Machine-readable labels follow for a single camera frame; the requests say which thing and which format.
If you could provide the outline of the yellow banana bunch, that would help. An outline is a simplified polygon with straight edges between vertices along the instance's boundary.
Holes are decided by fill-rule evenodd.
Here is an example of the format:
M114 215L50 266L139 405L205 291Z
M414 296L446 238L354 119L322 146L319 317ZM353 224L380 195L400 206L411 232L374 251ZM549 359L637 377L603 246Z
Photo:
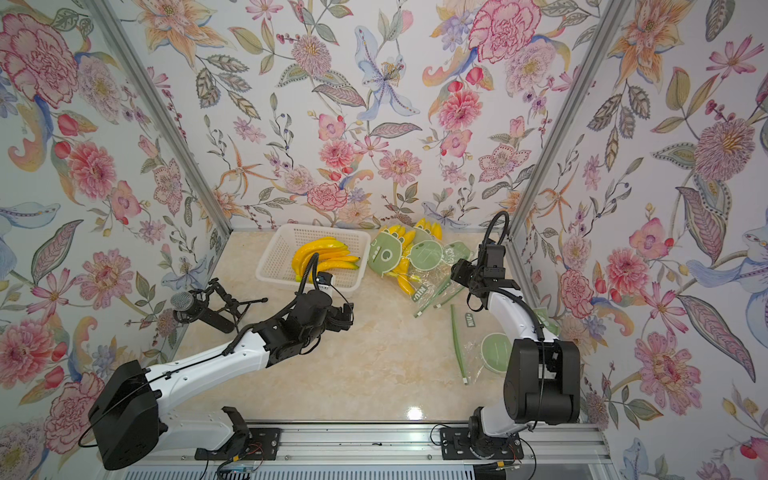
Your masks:
M330 250L330 251L326 250L324 253L316 252L316 253L313 253L310 257L306 258L303 261L303 264L301 265L300 270L298 272L295 272L293 270L293 268L292 268L292 270L293 270L293 272L295 274L295 280L296 281L300 281L301 280L301 278L302 278L302 276L303 276L303 274L304 274L304 272L306 270L306 267L309 265L310 260L311 260L311 258L312 258L312 256L314 254L318 255L318 264L319 264L320 261L325 261L325 260L330 260L330 259L345 259L347 261L355 262L358 266L359 266L359 262L360 262L360 258L358 256L352 255L351 254L351 250L349 249L348 246L347 246L347 248L345 250L342 250L342 249Z

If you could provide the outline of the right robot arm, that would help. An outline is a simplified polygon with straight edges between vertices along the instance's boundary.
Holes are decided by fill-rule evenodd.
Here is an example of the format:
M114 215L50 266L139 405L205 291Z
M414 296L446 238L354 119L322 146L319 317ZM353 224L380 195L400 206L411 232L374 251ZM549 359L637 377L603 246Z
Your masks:
M479 245L474 261L452 266L451 280L480 301L511 342L501 400L478 408L469 420L475 442L507 438L539 424L575 423L580 415L580 353L571 341L547 330L506 276L506 249L494 241Z

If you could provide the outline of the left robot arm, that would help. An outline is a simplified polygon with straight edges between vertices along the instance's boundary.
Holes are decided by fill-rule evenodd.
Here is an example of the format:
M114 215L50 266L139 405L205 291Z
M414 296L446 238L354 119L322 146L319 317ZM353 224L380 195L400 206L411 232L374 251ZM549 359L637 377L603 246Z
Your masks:
M353 323L353 303L335 306L328 293L310 290L222 346L152 367L136 361L121 365L88 413L103 467L122 470L160 450L242 458L261 444L236 408L193 418L176 407L226 381L306 355L324 333L347 331Z

